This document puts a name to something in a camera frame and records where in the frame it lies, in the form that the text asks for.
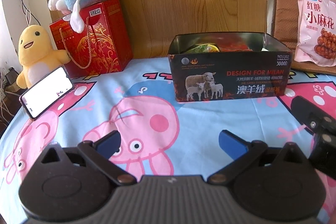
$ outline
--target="red snack package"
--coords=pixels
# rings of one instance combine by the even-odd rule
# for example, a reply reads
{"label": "red snack package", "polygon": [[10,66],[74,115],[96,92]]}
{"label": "red snack package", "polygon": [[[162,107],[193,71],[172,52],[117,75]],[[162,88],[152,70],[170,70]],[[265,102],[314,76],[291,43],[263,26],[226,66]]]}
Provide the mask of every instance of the red snack package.
{"label": "red snack package", "polygon": [[336,0],[298,0],[298,44],[294,60],[336,65]]}

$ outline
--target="gift bag rope handle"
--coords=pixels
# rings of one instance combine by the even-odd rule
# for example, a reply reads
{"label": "gift bag rope handle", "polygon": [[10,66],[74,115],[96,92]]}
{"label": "gift bag rope handle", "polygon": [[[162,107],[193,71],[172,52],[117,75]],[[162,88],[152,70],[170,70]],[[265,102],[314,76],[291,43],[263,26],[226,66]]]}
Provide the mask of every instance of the gift bag rope handle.
{"label": "gift bag rope handle", "polygon": [[92,61],[92,50],[91,50],[91,43],[89,41],[89,17],[86,18],[86,24],[85,24],[85,29],[86,29],[86,42],[87,42],[87,47],[89,49],[89,63],[83,67],[80,64],[78,64],[73,57],[71,56],[67,46],[65,45],[65,39],[63,37],[63,32],[62,32],[62,28],[59,29],[59,33],[61,34],[61,38],[62,38],[62,42],[64,45],[65,50],[67,51],[67,54],[69,55],[70,59],[72,60],[72,62],[74,62],[76,64],[76,66],[78,66],[81,69],[87,69],[90,65],[91,65],[91,61]]}

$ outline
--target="smartphone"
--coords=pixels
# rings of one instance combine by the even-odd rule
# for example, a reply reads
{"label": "smartphone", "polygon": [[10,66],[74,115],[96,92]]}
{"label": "smartphone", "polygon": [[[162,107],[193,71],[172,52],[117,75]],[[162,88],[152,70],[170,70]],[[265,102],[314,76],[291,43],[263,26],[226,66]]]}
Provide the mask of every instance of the smartphone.
{"label": "smartphone", "polygon": [[29,117],[35,120],[73,88],[65,69],[59,67],[25,91],[19,100]]}

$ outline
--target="bed sheet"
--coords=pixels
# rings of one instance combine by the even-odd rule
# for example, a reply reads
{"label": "bed sheet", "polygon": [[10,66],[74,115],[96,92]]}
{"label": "bed sheet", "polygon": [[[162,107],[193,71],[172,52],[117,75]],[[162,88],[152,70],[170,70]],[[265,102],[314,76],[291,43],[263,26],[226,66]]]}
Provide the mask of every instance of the bed sheet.
{"label": "bed sheet", "polygon": [[[76,146],[113,129],[122,145],[111,161],[134,174],[190,175],[204,178],[238,155],[222,143],[227,129],[239,137],[281,147],[296,142],[306,156],[312,136],[290,112],[302,95],[336,118],[336,77],[291,71],[282,97],[178,103],[167,58],[132,60],[123,72],[75,79],[75,90],[32,122],[19,110],[0,139],[0,214],[7,224],[26,216],[18,188],[50,142]],[[336,204],[335,181],[321,175],[328,194],[319,219],[327,222]]]}

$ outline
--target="pink cartoon character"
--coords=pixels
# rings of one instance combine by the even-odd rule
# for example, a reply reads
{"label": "pink cartoon character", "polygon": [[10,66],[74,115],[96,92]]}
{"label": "pink cartoon character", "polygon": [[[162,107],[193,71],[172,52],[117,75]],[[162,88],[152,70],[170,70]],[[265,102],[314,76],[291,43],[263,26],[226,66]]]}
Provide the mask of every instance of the pink cartoon character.
{"label": "pink cartoon character", "polygon": [[10,184],[18,174],[24,179],[43,148],[56,135],[58,117],[83,98],[95,83],[76,83],[75,88],[54,103],[37,120],[29,119],[20,130],[12,152],[5,158],[4,167],[9,168],[6,182]]}
{"label": "pink cartoon character", "polygon": [[121,146],[110,161],[126,164],[126,171],[138,180],[145,173],[144,160],[149,160],[154,175],[174,174],[165,150],[177,139],[179,120],[169,102],[156,96],[123,98],[112,108],[109,120],[87,132],[83,140],[96,141],[112,130],[120,132]]}

